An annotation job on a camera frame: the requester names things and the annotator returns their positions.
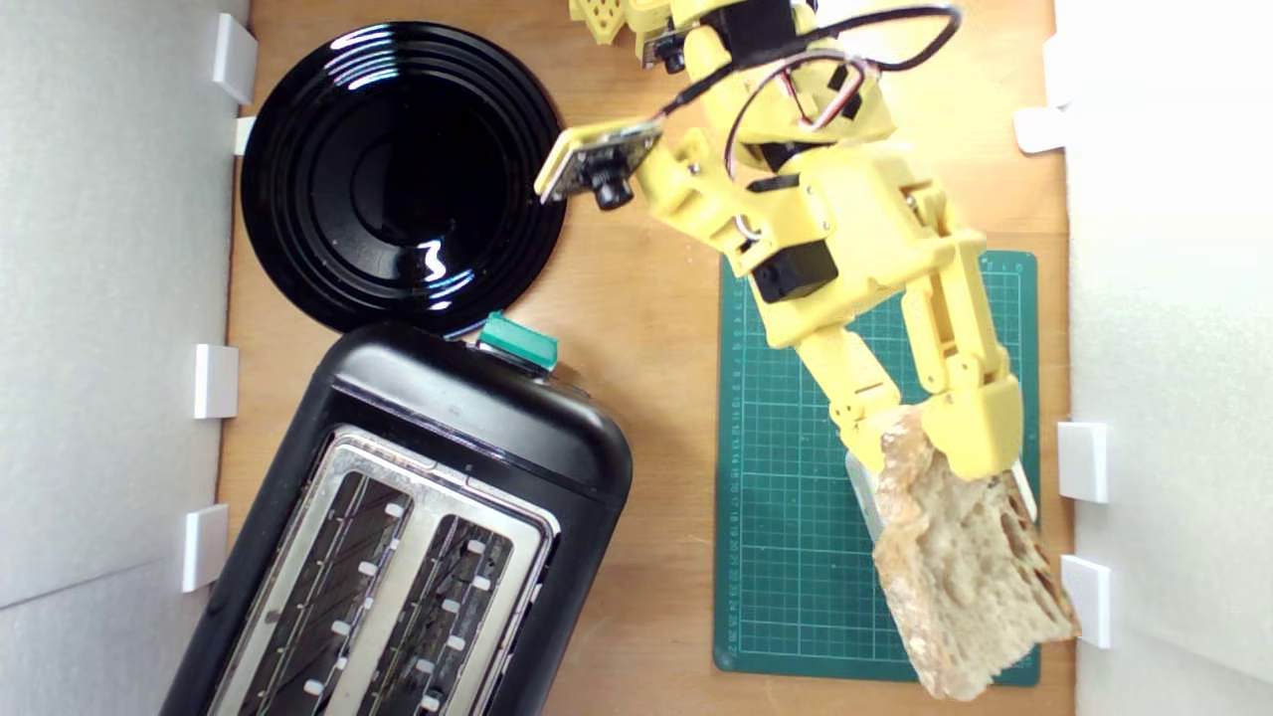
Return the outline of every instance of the black plate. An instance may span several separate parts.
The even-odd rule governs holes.
[[[560,131],[535,76],[420,22],[320,47],[261,107],[248,237],[275,285],[339,331],[396,319],[454,335],[535,280],[565,217],[531,187]]]

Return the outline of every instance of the yellow plastic part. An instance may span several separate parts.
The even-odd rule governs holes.
[[[610,45],[624,27],[622,0],[569,0],[570,19],[583,20],[597,45]]]
[[[676,23],[717,6],[721,0],[672,0]],[[812,27],[798,6],[797,25]],[[693,79],[729,60],[715,31],[699,27],[685,42]],[[812,64],[793,74],[806,112],[826,106],[834,65]],[[765,73],[757,68],[717,84],[703,97],[712,127],[724,135]],[[651,214],[712,246],[735,275],[749,275],[783,248],[825,241],[838,275],[802,297],[766,303],[752,282],[769,345],[794,348],[827,395],[831,419],[845,447],[869,470],[883,468],[881,437],[895,423],[901,395],[896,383],[852,321],[889,297],[905,292],[903,317],[920,382],[931,394],[922,405],[924,432],[964,479],[1011,469],[1021,451],[1021,387],[998,343],[978,257],[985,237],[967,227],[932,169],[914,150],[890,141],[892,120],[872,79],[861,90],[862,107],[850,120],[826,129],[799,126],[799,112],[775,83],[752,103],[741,127],[740,148],[763,141],[826,144],[796,154],[780,168],[798,175],[791,189],[752,192],[731,181],[717,145],[699,129],[675,144],[661,139],[633,178]],[[542,192],[574,147],[634,121],[606,122],[564,131],[536,180]],[[764,167],[740,152],[740,161]]]

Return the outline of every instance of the green button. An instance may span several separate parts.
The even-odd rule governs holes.
[[[556,339],[514,324],[499,311],[486,317],[477,340],[491,348],[535,363],[545,371],[556,368]]]

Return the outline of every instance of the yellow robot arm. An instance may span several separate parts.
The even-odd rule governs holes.
[[[794,14],[797,28],[811,23],[799,9]],[[699,25],[685,39],[685,59],[691,79],[700,79],[731,55],[713,27]],[[820,71],[802,68],[782,78],[783,94],[771,92],[780,89],[777,82],[735,74],[707,93],[712,124],[718,131],[728,126],[727,141],[743,148],[743,161],[773,166],[773,147],[798,147],[752,185],[736,183],[728,144],[717,149],[700,129],[673,144],[656,117],[564,131],[536,191],[544,200],[592,191],[614,209],[631,197],[628,180],[635,180],[656,219],[712,246],[735,275],[749,276],[769,344],[796,349],[827,395],[845,447],[876,473],[900,394],[845,326],[904,290],[915,366],[932,394],[923,404],[925,432],[965,479],[1007,470],[1021,448],[1023,418],[978,268],[985,238],[964,224],[915,153],[886,139],[891,120],[868,73],[855,80],[855,111],[812,131],[806,126],[808,115],[843,97],[829,89],[834,75],[825,62]],[[770,71],[765,82],[773,78]],[[749,103],[759,108],[743,121]]]

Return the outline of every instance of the white bracket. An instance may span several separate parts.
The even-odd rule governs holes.
[[[225,566],[229,534],[229,508],[225,505],[186,513],[181,591],[191,592],[216,580]]]
[[[1037,154],[1066,145],[1066,106],[1076,93],[1076,62],[1071,43],[1058,32],[1043,43],[1043,76],[1048,96],[1046,107],[1025,107],[1012,117],[1017,147],[1026,154]]]
[[[1057,424],[1060,494],[1100,505],[1110,501],[1105,433],[1102,423]]]
[[[213,82],[239,104],[252,103],[252,85],[256,83],[256,38],[229,13],[222,13],[216,19]]]
[[[247,152],[247,140],[252,136],[252,127],[256,126],[256,116],[239,117],[234,122],[234,155],[242,157]]]
[[[1083,627],[1078,638],[1110,647],[1110,568],[1073,554],[1060,557],[1060,584]]]
[[[233,418],[238,414],[238,348],[195,347],[195,418]]]

